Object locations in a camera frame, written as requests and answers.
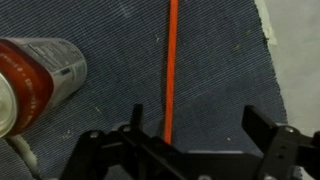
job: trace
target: can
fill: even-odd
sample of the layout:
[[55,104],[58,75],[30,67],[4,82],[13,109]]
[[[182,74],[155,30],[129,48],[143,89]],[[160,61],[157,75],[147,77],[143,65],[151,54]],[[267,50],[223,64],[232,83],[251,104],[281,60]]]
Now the can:
[[25,132],[87,77],[80,50],[59,38],[0,39],[0,137]]

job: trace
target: screw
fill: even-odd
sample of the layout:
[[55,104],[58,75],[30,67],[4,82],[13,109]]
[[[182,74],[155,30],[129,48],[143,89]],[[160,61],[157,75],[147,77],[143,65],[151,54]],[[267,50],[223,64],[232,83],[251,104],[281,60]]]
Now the screw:
[[99,132],[98,131],[95,131],[95,132],[90,134],[90,137],[93,138],[93,139],[97,138],[98,136],[99,136]]
[[201,175],[199,176],[198,180],[211,180],[211,177],[208,175]]
[[263,180],[277,180],[275,177],[270,176],[270,175],[265,175]]
[[131,127],[130,127],[130,126],[125,126],[125,127],[123,128],[123,131],[124,131],[124,132],[129,132],[129,131],[131,131]]
[[286,127],[285,128],[286,129],[286,131],[288,131],[288,132],[290,132],[290,133],[293,133],[294,132],[294,129],[292,128],[292,127]]

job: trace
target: black metal bracket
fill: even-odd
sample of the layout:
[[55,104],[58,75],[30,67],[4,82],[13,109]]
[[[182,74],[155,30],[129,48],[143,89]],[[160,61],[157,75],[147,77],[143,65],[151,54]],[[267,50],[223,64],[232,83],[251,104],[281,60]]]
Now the black metal bracket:
[[142,132],[143,106],[135,105],[131,122],[118,131],[81,135],[61,180],[102,180],[108,168],[120,164],[139,180],[258,179],[292,177],[295,165],[319,176],[320,133],[313,138],[290,126],[277,126],[253,106],[246,106],[242,126],[264,153],[181,153],[162,139]]

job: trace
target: floor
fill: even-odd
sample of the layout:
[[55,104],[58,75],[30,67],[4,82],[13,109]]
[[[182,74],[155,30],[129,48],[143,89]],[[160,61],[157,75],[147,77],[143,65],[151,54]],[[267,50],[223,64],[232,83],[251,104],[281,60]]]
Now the floor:
[[320,1],[257,2],[289,124],[312,136],[320,130]]

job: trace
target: orange stick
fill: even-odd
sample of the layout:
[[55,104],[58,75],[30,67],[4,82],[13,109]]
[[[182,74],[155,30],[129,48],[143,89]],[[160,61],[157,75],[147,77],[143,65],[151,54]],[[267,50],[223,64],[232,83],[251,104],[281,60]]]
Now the orange stick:
[[170,25],[167,65],[166,114],[164,141],[171,144],[172,114],[174,99],[174,63],[176,58],[177,26],[178,26],[178,0],[170,1]]

